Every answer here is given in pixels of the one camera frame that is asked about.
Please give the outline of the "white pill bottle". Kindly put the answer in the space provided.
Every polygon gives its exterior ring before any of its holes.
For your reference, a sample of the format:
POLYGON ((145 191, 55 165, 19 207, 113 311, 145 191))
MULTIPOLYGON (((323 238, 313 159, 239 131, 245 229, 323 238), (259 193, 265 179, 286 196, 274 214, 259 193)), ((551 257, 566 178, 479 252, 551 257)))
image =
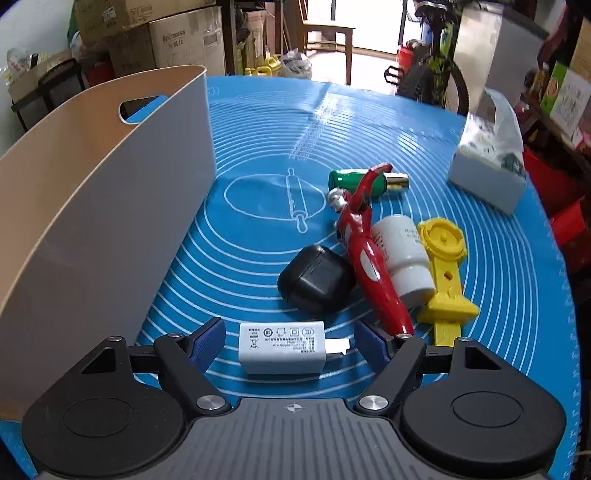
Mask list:
POLYGON ((436 293, 430 260, 417 226, 406 215, 384 217, 372 227, 394 289, 407 309, 427 304, 436 293))

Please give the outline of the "red Ultraman action figure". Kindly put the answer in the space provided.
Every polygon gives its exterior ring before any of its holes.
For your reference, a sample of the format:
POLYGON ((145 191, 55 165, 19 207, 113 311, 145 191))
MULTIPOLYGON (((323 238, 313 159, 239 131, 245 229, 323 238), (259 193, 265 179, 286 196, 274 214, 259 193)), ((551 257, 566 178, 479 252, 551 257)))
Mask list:
POLYGON ((390 163, 374 166, 363 175, 355 192, 342 188, 329 191, 328 203, 339 214, 335 223, 339 241, 345 246, 363 295, 372 305, 384 330, 392 336, 402 333, 414 335, 409 311, 394 289, 384 256, 370 234, 373 184, 381 174, 392 172, 393 165, 390 163))

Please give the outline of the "yellow plastic toy part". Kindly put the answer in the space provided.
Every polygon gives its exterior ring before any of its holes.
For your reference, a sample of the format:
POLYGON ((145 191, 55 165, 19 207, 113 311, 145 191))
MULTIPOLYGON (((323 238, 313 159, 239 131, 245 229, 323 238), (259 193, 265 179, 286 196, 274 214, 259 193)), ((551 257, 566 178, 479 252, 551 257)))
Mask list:
POLYGON ((417 315, 419 323, 434 328, 434 344, 453 347, 462 328, 473 321, 479 307, 464 296, 460 266, 468 255, 463 231, 445 218, 418 224, 420 239, 430 260, 436 292, 417 315))

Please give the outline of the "beige plastic storage bin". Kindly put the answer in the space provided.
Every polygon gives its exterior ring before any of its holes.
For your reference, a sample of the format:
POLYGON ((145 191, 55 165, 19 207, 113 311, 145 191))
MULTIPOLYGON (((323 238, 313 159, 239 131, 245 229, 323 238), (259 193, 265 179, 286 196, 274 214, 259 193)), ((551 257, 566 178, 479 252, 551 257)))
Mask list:
POLYGON ((215 176, 206 71, 72 97, 1 159, 1 415, 110 335, 133 341, 215 176))

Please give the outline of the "white USB charger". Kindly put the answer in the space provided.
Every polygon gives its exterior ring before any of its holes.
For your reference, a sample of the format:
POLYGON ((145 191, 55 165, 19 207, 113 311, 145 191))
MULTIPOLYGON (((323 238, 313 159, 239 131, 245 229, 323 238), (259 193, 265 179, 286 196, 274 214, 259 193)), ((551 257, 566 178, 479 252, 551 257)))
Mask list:
POLYGON ((239 326, 238 361, 249 375, 320 374, 329 359, 350 348, 348 338, 325 337, 322 321, 239 326))

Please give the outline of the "black earbuds case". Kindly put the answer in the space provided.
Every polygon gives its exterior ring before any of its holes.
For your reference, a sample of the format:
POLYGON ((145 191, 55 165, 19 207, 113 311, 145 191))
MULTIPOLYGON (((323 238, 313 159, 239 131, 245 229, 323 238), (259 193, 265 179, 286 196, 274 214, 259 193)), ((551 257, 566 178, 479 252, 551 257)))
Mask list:
POLYGON ((345 257, 322 245, 308 245, 280 272, 276 286, 294 308, 328 315, 349 305, 356 276, 345 257))

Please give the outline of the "blue silicone baking mat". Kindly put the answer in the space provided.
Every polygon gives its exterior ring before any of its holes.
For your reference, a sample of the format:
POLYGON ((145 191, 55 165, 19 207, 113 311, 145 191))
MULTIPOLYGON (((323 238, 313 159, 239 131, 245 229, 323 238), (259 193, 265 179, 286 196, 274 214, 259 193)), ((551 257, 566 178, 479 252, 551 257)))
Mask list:
POLYGON ((135 74, 1 159, 1 416, 39 479, 567 479, 566 266, 453 188, 461 117, 135 74))

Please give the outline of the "white tissue pack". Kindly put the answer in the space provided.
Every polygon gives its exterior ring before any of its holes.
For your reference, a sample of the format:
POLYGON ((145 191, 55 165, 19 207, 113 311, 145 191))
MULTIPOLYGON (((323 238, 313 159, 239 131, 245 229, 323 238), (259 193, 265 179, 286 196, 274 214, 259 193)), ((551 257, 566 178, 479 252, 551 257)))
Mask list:
POLYGON ((527 184, 521 130, 501 92, 486 88, 484 96, 491 112, 485 118, 467 116, 448 180, 511 215, 527 184))

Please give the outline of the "green black bicycle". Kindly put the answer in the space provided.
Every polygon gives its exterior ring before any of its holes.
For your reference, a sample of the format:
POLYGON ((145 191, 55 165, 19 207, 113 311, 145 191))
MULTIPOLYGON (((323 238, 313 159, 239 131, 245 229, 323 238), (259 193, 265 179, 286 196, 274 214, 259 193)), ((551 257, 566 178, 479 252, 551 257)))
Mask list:
POLYGON ((427 40, 400 45, 396 66, 384 72, 387 83, 402 97, 445 108, 448 87, 456 88, 456 113, 467 116, 469 92, 464 75, 454 60, 462 13, 467 1, 416 1, 415 21, 429 32, 427 40))

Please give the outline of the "black metal shelf rack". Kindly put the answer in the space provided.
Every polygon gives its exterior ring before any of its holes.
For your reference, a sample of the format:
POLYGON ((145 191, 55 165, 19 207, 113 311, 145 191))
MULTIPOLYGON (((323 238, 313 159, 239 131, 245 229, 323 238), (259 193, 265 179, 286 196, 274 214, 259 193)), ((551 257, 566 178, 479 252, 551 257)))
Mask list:
POLYGON ((23 115, 27 108, 41 102, 44 107, 43 115, 47 115, 86 89, 81 65, 74 58, 60 61, 41 76, 34 74, 31 85, 32 87, 27 87, 27 92, 24 94, 10 93, 11 110, 18 118, 24 132, 40 120, 38 118, 33 122, 27 122, 23 115))

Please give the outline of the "yellow oil jug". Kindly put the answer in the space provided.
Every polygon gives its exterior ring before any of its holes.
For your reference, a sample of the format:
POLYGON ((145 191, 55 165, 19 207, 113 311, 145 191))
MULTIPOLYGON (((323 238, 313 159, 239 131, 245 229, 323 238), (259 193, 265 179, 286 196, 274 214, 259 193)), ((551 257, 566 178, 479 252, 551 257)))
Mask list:
POLYGON ((252 77, 279 77, 281 67, 283 64, 280 61, 279 55, 273 55, 267 57, 262 65, 259 65, 254 68, 245 68, 243 69, 243 73, 245 76, 252 76, 252 77))

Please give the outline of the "green white carton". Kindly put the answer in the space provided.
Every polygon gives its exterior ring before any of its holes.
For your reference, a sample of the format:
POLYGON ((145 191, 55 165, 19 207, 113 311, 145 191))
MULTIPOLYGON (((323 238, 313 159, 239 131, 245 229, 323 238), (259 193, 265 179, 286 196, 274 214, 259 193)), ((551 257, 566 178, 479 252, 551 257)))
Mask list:
POLYGON ((541 101, 542 111, 571 137, 590 99, 590 83, 560 62, 554 66, 541 101))

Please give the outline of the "lower cardboard box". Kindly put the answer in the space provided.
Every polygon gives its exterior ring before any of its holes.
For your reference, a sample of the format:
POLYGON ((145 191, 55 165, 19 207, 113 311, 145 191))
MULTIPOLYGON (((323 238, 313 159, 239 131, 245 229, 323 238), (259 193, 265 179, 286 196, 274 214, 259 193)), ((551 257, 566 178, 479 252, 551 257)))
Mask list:
POLYGON ((226 74, 218 6, 145 23, 107 41, 116 76, 170 66, 197 64, 211 76, 226 74))

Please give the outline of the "cardboard box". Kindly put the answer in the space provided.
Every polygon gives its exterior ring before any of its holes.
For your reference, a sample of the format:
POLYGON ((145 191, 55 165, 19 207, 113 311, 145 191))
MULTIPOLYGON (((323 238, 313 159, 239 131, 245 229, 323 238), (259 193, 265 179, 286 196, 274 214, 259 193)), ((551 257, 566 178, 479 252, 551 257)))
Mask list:
POLYGON ((79 0, 73 3, 84 44, 164 17, 215 6, 215 0, 79 0))
POLYGON ((218 6, 145 23, 107 41, 116 76, 170 66, 197 64, 211 76, 226 74, 218 6))

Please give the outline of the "white cabinet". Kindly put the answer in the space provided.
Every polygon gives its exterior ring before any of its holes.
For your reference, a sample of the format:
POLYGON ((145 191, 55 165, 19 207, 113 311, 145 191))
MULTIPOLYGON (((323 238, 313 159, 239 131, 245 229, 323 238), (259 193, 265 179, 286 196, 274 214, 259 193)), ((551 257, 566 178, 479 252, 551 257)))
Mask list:
POLYGON ((475 1, 462 14, 454 60, 466 81, 473 115, 492 106, 487 88, 516 104, 524 79, 537 68, 537 54, 547 32, 512 8, 475 1))

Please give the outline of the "wooden chair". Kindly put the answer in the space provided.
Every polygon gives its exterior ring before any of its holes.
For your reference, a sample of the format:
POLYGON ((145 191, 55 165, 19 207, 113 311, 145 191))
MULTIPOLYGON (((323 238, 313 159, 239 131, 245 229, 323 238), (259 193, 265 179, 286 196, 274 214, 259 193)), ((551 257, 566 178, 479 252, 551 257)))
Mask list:
POLYGON ((308 1, 297 1, 297 49, 308 51, 342 52, 346 58, 346 83, 352 84, 353 31, 352 26, 339 25, 335 20, 315 23, 308 18, 308 1))

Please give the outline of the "upper cardboard box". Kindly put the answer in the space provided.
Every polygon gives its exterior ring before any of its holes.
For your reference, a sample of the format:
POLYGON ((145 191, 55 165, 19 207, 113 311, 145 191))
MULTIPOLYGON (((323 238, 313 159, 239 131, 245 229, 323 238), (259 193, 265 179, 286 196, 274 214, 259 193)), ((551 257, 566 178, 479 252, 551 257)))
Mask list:
POLYGON ((73 3, 84 44, 164 17, 215 6, 215 0, 79 0, 73 3))

